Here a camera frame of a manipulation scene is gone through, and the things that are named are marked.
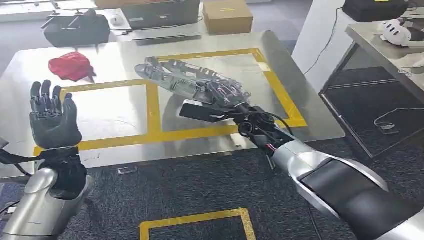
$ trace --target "black device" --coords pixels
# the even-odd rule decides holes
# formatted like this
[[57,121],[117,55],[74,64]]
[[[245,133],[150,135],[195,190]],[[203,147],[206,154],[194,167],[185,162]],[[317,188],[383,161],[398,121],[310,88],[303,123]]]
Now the black device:
[[132,29],[160,28],[194,24],[200,0],[167,0],[123,6],[122,12]]
[[75,15],[53,13],[41,27],[45,38],[55,47],[103,44],[109,41],[110,27],[103,15],[93,9]]
[[404,0],[346,0],[343,12],[357,22],[399,18],[408,8]]

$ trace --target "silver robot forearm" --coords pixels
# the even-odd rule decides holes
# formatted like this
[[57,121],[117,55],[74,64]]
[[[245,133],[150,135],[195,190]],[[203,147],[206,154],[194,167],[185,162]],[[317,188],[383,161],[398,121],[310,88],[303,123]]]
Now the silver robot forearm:
[[69,221],[77,215],[93,186],[86,176],[85,187],[74,199],[58,199],[52,187],[58,174],[43,168],[29,179],[24,195],[3,230],[3,240],[53,240],[65,231]]

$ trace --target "yellow tape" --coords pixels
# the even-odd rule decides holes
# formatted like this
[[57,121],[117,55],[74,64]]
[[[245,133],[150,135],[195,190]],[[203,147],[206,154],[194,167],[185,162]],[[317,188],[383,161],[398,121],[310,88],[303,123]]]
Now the yellow tape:
[[149,82],[146,85],[147,92],[147,126],[148,133],[154,134],[162,131],[161,113],[159,108],[158,86]]
[[256,240],[249,211],[246,208],[238,208],[225,211],[209,212],[197,215],[174,217],[156,221],[144,221],[140,224],[140,239],[149,240],[149,230],[154,228],[163,228],[181,224],[198,223],[216,219],[225,219],[231,217],[241,217],[244,232],[247,240]]
[[[236,56],[236,55],[243,55],[243,54],[252,54],[254,59],[258,62],[258,64],[263,64],[263,65],[266,64],[268,66],[268,63],[265,57],[262,55],[261,51],[258,48],[159,56],[158,59],[160,61],[165,61],[170,59],[185,60],[185,59],[210,58],[210,57],[222,57],[222,56]],[[287,93],[284,86],[281,84],[275,72],[273,72],[270,69],[269,71],[264,71],[263,74],[265,75],[270,86],[274,90],[275,95],[277,96],[282,107],[287,113],[288,119],[285,119],[286,123],[290,127],[306,127],[307,123],[305,119],[302,117],[302,114],[300,113],[295,103],[290,98],[289,94]],[[224,135],[237,133],[237,126],[235,125],[211,126],[211,127],[189,129],[189,130],[162,132],[158,86],[144,79],[64,87],[62,88],[62,93],[60,95],[60,98],[63,100],[66,93],[109,89],[109,88],[119,88],[119,87],[130,87],[130,86],[138,86],[138,85],[146,85],[147,126],[148,126],[147,134],[83,141],[80,144],[78,144],[80,151],[114,148],[114,147],[148,144],[148,143],[172,142],[172,141],[180,141],[180,140],[186,140],[186,139],[207,138],[207,137],[224,136]],[[282,128],[285,127],[281,121],[277,121],[277,124]],[[34,149],[34,155],[40,154],[41,151],[42,151],[41,148],[36,147]]]

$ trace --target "black case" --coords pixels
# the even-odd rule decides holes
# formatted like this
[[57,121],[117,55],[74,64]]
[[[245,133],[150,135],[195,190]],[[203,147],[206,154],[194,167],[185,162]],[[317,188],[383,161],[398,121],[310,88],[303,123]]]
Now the black case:
[[404,0],[346,0],[343,12],[357,22],[399,18],[408,8]]
[[56,48],[103,44],[109,41],[110,27],[103,15],[80,16],[75,28],[68,25],[76,16],[58,16],[44,30],[45,38]]

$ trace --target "yellow tape square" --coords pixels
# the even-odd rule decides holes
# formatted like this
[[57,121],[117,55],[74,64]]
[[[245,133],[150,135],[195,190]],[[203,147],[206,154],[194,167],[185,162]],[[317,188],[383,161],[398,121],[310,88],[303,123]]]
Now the yellow tape square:
[[140,224],[140,240],[149,240],[149,230],[181,224],[192,224],[216,219],[241,217],[247,240],[256,240],[249,211],[246,208],[238,208],[225,211],[209,212],[197,215],[174,217],[156,221],[144,221]]

